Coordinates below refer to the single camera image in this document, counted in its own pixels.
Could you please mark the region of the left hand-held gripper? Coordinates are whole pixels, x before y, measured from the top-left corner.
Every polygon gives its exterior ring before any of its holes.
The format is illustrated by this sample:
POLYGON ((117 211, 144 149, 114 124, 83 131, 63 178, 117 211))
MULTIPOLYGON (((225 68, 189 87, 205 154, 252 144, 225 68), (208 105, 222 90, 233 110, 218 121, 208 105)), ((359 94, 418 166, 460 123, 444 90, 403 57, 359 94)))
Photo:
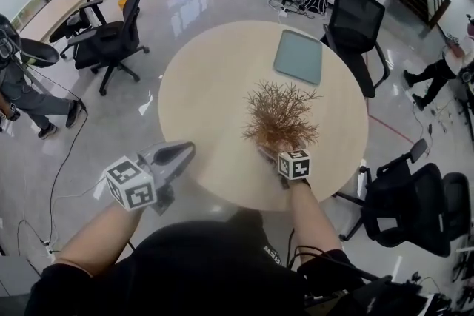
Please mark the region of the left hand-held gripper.
POLYGON ((104 170, 110 194, 128 212, 151 206, 162 215, 175 200, 172 182, 195 156, 191 141, 164 141, 104 170))

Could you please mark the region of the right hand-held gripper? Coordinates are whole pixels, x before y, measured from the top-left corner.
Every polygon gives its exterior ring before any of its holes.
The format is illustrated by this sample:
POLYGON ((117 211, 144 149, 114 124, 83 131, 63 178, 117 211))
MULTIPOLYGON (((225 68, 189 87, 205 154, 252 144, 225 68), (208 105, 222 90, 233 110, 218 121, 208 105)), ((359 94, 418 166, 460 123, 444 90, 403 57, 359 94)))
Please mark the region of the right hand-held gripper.
POLYGON ((258 150, 275 169, 283 189, 289 189, 293 181, 307 182, 311 172, 311 156, 307 149, 279 153, 266 147, 259 147, 258 150))

